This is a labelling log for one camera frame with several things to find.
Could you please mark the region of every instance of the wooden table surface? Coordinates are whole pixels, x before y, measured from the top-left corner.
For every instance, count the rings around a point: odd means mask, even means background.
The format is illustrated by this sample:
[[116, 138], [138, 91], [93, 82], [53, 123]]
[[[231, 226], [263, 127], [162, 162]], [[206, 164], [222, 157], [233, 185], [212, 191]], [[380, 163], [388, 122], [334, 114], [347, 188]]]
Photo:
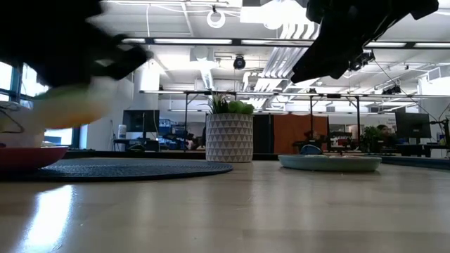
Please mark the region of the wooden table surface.
[[237, 164], [216, 176], [0, 183], [0, 252], [450, 252], [450, 173]]

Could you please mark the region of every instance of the patterned white planter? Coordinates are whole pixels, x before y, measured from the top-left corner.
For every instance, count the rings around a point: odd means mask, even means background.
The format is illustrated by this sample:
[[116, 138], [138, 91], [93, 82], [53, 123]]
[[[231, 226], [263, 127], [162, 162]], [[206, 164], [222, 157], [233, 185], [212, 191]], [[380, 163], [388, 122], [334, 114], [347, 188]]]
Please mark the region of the patterned white planter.
[[250, 162], [253, 157], [253, 116], [237, 113], [208, 115], [206, 160]]

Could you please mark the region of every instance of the green leaves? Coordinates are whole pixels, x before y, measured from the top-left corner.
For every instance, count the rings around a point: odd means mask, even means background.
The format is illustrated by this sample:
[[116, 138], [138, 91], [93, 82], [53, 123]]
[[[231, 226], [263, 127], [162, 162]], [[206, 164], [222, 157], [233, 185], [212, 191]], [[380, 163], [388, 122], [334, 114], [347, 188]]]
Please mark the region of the green leaves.
[[242, 101], [231, 101], [228, 106], [230, 113], [241, 113], [251, 115], [255, 109], [253, 105], [242, 103]]
[[225, 93], [212, 92], [212, 99], [208, 106], [211, 108], [212, 114], [219, 113], [241, 113], [251, 115], [255, 109], [253, 105], [244, 104], [241, 101], [226, 101], [227, 97]]

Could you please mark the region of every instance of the small potted plant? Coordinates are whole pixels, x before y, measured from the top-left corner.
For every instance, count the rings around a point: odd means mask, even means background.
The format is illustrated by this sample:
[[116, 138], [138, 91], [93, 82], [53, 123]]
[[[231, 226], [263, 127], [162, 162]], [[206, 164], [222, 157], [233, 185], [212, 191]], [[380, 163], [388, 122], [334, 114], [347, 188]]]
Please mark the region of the small potted plant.
[[361, 136], [361, 147], [364, 152], [378, 153], [380, 152], [378, 141], [382, 139], [382, 134], [379, 129], [374, 126], [368, 126], [364, 128], [364, 133]]
[[251, 162], [253, 157], [253, 105], [226, 101], [213, 93], [206, 119], [206, 160], [208, 162]]

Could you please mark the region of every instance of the security camera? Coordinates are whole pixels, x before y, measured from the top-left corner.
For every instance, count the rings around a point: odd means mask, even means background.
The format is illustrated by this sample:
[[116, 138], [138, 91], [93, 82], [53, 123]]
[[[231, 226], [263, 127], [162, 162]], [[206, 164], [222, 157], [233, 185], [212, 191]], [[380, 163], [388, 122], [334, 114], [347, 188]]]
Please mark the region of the security camera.
[[242, 70], [245, 67], [244, 56], [236, 56], [233, 67], [235, 70]]

